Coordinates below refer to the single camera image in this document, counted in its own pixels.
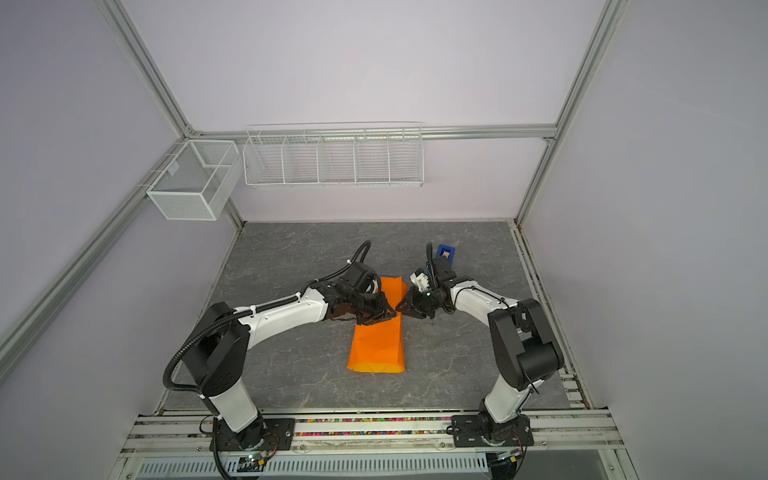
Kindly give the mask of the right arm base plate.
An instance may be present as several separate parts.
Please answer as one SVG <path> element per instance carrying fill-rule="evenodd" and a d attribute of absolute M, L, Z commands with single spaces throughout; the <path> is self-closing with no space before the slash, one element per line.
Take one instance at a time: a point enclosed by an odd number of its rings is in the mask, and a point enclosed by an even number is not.
<path fill-rule="evenodd" d="M 529 447 L 534 444 L 530 419 L 518 415 L 498 423 L 486 412 L 474 415 L 454 415 L 446 428 L 459 448 Z"/>

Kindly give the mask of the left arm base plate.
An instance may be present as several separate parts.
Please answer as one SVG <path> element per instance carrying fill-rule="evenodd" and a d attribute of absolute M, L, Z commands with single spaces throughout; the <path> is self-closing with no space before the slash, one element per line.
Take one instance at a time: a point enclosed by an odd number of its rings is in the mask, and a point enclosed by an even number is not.
<path fill-rule="evenodd" d="M 259 418 L 241 432 L 233 432 L 224 420 L 215 420 L 212 440 L 221 452 L 284 451 L 291 448 L 294 418 Z"/>

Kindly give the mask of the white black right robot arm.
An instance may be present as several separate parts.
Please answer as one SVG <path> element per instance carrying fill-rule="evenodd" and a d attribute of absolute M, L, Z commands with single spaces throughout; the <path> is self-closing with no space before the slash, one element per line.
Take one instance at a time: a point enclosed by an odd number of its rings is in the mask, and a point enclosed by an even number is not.
<path fill-rule="evenodd" d="M 461 312 L 489 329 L 498 377 L 477 415 L 484 439 L 499 443 L 523 428 L 523 406 L 565 363 L 541 304 L 532 298 L 504 297 L 458 275 L 451 260 L 434 253 L 432 243 L 426 245 L 425 266 L 410 282 L 396 307 L 402 316 L 433 319 L 439 311 Z"/>

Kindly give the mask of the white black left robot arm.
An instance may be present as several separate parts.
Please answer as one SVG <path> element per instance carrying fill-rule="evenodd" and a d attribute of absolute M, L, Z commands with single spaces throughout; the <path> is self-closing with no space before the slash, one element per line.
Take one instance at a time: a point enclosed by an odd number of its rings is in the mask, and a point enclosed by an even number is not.
<path fill-rule="evenodd" d="M 370 247 L 364 241 L 342 268 L 287 297 L 245 307 L 224 302 L 209 307 L 165 367 L 164 387 L 196 394 L 235 434 L 253 430 L 261 412 L 242 380 L 251 348 L 307 324 L 333 320 L 370 326 L 395 317 L 381 277 L 365 264 Z"/>

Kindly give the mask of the orange wrapping paper sheet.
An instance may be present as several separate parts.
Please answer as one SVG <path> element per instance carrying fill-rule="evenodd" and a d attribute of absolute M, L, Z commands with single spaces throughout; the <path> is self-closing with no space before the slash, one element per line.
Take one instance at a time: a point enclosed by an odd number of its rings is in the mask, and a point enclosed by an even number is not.
<path fill-rule="evenodd" d="M 406 369 L 402 314 L 371 326 L 356 326 L 347 369 L 359 373 L 400 374 Z"/>

